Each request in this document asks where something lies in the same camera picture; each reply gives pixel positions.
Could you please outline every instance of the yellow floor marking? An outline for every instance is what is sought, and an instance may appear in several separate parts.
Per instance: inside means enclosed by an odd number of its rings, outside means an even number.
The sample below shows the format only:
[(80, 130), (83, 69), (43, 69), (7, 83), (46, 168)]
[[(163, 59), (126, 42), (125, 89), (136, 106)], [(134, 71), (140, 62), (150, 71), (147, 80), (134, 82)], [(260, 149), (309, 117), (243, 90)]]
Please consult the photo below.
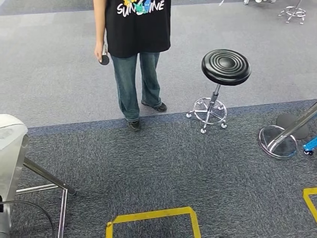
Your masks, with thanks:
[(315, 218), (315, 221), (317, 222), (317, 210), (309, 198), (309, 195), (315, 194), (317, 194), (317, 187), (304, 188), (304, 190), (303, 191), (303, 197), (304, 198), (305, 202), (310, 210), (312, 215)]
[(192, 210), (191, 207), (172, 208), (172, 209), (165, 209), (165, 210), (159, 210), (159, 211), (152, 211), (152, 212), (143, 212), (143, 213), (134, 213), (134, 214), (117, 216), (112, 222), (107, 223), (107, 227), (106, 228), (106, 238), (112, 238), (113, 224), (124, 223), (124, 222), (134, 222), (134, 221), (148, 220), (148, 219), (162, 218), (162, 217), (186, 215), (186, 214), (190, 215), (192, 231), (194, 232), (194, 238), (201, 238), (202, 236), (200, 235), (199, 221), (197, 219), (196, 213), (194, 210)]

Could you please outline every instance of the black shoe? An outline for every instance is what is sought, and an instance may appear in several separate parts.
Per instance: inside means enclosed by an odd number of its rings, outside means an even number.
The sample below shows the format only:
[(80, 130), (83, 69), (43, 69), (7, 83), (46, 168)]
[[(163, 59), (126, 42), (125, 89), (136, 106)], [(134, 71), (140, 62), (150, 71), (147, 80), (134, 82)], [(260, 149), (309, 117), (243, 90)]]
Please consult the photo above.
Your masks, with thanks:
[[(141, 103), (144, 106), (151, 107), (149, 104), (146, 104), (146, 103), (144, 103), (144, 102), (141, 102)], [(165, 112), (168, 111), (168, 107), (164, 103), (162, 103), (162, 105), (159, 106), (159, 107), (156, 107), (156, 108), (151, 107), (151, 108), (152, 108), (152, 109), (154, 109), (154, 110), (155, 110), (156, 112), (159, 112), (159, 113), (165, 113)]]
[(140, 121), (134, 122), (128, 122), (128, 127), (131, 128), (134, 131), (140, 131)]

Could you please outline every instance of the blue jeans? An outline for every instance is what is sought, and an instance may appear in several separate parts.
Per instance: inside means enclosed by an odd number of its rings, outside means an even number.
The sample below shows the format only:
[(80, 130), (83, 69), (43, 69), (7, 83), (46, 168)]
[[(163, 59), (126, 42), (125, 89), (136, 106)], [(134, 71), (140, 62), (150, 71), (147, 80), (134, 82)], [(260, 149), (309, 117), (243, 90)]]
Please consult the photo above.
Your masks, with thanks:
[[(142, 102), (150, 107), (160, 107), (159, 84), (156, 75), (159, 53), (140, 53), (142, 72)], [(135, 88), (137, 55), (126, 59), (112, 56), (117, 82), (118, 105), (125, 119), (134, 122), (139, 119), (140, 109)]]

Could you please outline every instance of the person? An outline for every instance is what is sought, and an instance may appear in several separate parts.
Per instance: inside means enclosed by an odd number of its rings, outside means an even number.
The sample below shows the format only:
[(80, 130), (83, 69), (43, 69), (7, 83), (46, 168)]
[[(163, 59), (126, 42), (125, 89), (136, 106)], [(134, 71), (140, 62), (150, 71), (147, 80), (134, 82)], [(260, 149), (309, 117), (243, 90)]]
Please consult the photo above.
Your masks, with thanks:
[(95, 56), (102, 61), (106, 31), (108, 53), (115, 68), (118, 103), (128, 125), (139, 131), (140, 108), (135, 87), (137, 56), (142, 72), (142, 100), (166, 112), (159, 97), (156, 67), (159, 54), (171, 47), (171, 0), (94, 0)]

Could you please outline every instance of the metal pole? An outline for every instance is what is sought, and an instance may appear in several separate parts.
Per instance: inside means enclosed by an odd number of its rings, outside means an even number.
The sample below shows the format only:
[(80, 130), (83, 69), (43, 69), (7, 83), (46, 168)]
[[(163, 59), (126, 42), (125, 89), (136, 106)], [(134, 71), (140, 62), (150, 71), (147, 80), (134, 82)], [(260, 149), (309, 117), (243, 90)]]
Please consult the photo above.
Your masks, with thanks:
[(296, 7), (295, 7), (295, 9), (296, 10), (297, 10), (298, 9), (298, 7), (300, 6), (300, 4), (302, 2), (302, 0), (300, 0), (298, 3), (297, 3), (297, 5), (296, 5)]
[(60, 226), (58, 227), (57, 238), (64, 236), (65, 216), (66, 213), (67, 189), (63, 190), (62, 205), (60, 207)]
[(217, 84), (216, 90), (214, 90), (214, 94), (218, 95), (219, 89), (220, 89), (220, 84)]
[(24, 164), (23, 165), (25, 167), (31, 170), (31, 171), (33, 171), (34, 173), (36, 173), (36, 174), (38, 174), (39, 176), (42, 176), (42, 177), (43, 177), (45, 179), (47, 179), (48, 181), (50, 181), (50, 182), (52, 182), (52, 183), (54, 183), (54, 184), (55, 184), (57, 186), (59, 186), (60, 188), (66, 189), (71, 195), (73, 195), (73, 194), (75, 194), (76, 192), (75, 189), (73, 189), (73, 188), (72, 188), (70, 186), (68, 186), (66, 183), (64, 183), (64, 182), (63, 182), (63, 181), (61, 181), (61, 180), (60, 180), (60, 179), (58, 179), (58, 178), (57, 178), (57, 177), (51, 174), (50, 172), (48, 172), (47, 170), (45, 170), (45, 169), (43, 169), (43, 168), (42, 168), (42, 167), (40, 167), (40, 166), (38, 166), (38, 165), (37, 165), (35, 163), (34, 163), (34, 162), (32, 162), (32, 161), (26, 158), (26, 157), (24, 158)]
[(38, 191), (44, 191), (44, 190), (48, 190), (48, 189), (52, 189), (52, 188), (57, 188), (57, 187), (59, 187), (59, 186), (55, 185), (55, 184), (48, 184), (48, 185), (43, 185), (43, 186), (30, 187), (30, 188), (17, 190), (15, 195), (22, 195), (22, 194), (31, 193), (31, 192), (38, 192)]
[(308, 109), (305, 114), (294, 121), (289, 127), (285, 128), (285, 130), (284, 130), (281, 134), (276, 136), (272, 141), (271, 141), (268, 145), (268, 150), (270, 152), (274, 151), (277, 146), (279, 146), (281, 142), (282, 142), (286, 137), (291, 136), (294, 131), (297, 131), (301, 128), (302, 126), (306, 124), (308, 121), (313, 118), (316, 114), (317, 114), (317, 103), (315, 103), (314, 105)]

